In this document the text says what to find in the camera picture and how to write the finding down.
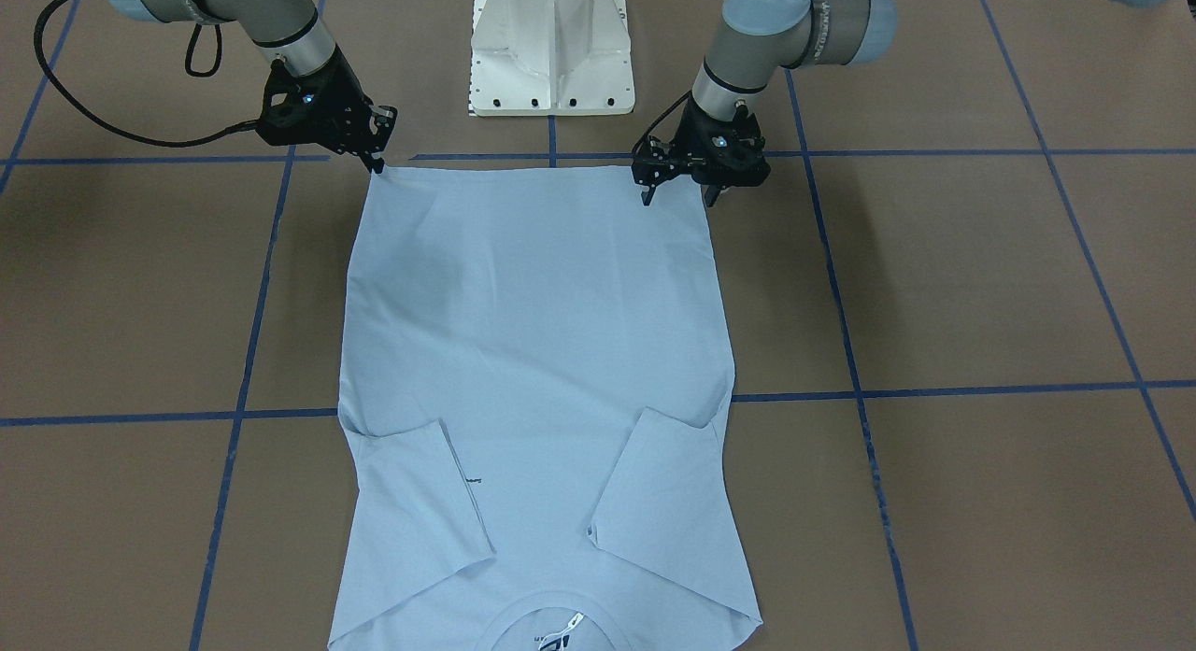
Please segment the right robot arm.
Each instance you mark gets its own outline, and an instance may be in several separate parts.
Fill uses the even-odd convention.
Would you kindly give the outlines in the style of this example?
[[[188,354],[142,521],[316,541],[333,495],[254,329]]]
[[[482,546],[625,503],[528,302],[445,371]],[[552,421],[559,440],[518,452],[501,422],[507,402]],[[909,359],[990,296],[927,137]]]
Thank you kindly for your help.
[[[315,0],[106,0],[138,22],[236,22],[270,63],[251,130],[273,146],[317,145],[382,174],[397,111],[360,85]]]

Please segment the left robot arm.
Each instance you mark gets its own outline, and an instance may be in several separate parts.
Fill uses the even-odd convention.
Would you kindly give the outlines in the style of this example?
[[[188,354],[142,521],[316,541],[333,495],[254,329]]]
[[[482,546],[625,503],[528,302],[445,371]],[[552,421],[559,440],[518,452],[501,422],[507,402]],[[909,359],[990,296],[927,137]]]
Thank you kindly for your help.
[[[756,112],[776,69],[869,63],[897,31],[893,0],[724,0],[715,37],[692,89],[671,103],[675,136],[646,128],[631,147],[631,176],[643,205],[663,184],[690,177],[702,203],[759,187],[770,175]]]

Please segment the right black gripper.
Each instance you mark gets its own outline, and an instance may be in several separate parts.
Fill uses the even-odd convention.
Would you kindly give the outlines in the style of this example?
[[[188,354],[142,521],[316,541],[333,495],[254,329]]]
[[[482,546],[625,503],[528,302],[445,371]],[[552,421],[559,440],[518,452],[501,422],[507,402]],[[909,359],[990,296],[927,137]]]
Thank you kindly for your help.
[[[397,121],[396,107],[378,107],[364,93],[341,48],[307,77],[273,61],[254,130],[273,146],[315,144],[360,157],[370,174],[383,174],[384,152]]]

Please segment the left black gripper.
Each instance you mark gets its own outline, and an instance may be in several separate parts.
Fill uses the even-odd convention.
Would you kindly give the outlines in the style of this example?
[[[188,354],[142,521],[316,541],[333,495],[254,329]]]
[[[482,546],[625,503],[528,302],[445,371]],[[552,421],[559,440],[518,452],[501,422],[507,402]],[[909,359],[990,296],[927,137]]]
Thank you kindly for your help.
[[[641,187],[642,205],[657,189],[682,174],[702,188],[702,203],[712,208],[726,188],[759,187],[771,174],[764,156],[759,120],[744,102],[732,107],[730,120],[713,118],[685,95],[672,144],[646,136],[631,150],[631,176]]]

